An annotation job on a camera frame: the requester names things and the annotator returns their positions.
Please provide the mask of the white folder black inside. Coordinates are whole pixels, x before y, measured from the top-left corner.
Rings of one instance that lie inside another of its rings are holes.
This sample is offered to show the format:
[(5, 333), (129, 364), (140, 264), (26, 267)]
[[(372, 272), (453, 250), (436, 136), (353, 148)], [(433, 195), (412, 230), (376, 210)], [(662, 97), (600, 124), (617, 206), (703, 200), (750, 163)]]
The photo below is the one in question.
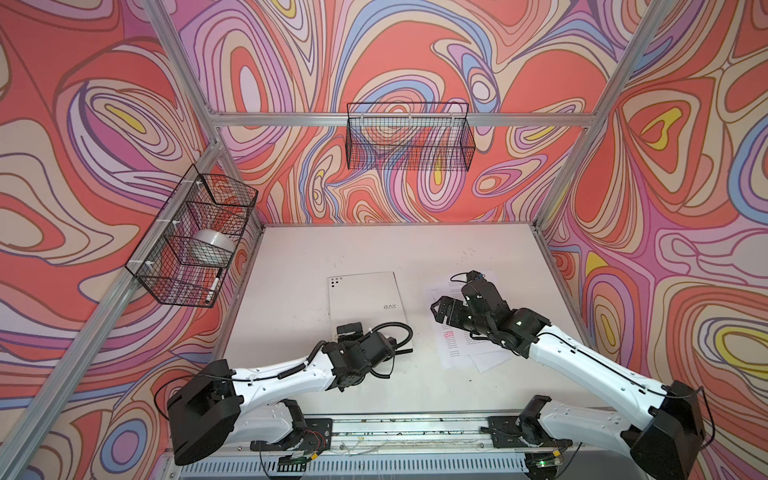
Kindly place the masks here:
[(367, 333), (382, 323), (408, 323), (392, 271), (333, 276), (327, 282), (333, 341), (347, 324), (359, 322)]

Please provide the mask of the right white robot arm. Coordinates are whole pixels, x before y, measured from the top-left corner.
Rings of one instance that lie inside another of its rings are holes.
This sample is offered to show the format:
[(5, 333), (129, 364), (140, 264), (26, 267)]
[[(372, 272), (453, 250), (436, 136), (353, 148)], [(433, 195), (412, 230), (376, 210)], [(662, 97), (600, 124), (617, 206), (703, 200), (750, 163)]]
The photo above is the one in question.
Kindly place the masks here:
[(547, 366), (608, 404), (574, 407), (536, 395), (517, 418), (513, 436), (531, 446), (556, 440), (592, 445), (630, 458), (654, 479), (686, 479), (705, 446), (699, 390), (663, 384), (586, 347), (543, 315), (512, 309), (496, 286), (470, 271), (461, 296), (431, 304), (434, 320)]

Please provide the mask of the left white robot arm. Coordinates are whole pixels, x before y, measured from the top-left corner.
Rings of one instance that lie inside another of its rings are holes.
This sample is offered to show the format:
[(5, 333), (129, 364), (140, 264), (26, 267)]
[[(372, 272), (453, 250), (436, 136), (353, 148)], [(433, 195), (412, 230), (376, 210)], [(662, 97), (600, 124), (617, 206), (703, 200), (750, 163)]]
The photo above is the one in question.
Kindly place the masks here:
[(196, 463), (231, 443), (263, 442), (287, 450), (305, 429), (295, 397), (359, 385), (394, 359), (399, 342), (384, 324), (338, 342), (320, 341), (302, 358), (258, 368), (232, 368), (225, 359), (206, 365), (166, 402), (174, 463)]

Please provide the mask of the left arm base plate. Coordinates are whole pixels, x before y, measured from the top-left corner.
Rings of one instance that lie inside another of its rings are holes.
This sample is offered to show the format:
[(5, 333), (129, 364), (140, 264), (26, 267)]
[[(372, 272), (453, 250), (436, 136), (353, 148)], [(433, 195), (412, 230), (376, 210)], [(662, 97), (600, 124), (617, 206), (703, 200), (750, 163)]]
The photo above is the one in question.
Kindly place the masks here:
[(331, 447), (332, 433), (332, 418), (309, 418), (293, 426), (288, 435), (276, 443), (252, 441), (250, 450), (253, 452), (301, 452), (304, 455), (321, 454)]

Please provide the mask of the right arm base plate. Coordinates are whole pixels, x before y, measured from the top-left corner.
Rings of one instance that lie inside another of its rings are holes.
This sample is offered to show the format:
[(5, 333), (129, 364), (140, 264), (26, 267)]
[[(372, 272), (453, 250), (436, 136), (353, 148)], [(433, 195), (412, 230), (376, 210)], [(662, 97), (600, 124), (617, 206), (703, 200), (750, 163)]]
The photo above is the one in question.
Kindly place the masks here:
[(573, 445), (571, 440), (554, 439), (548, 434), (526, 433), (521, 427), (518, 417), (511, 415), (489, 416), (487, 425), (479, 431), (489, 435), (494, 448), (552, 448), (568, 449)]

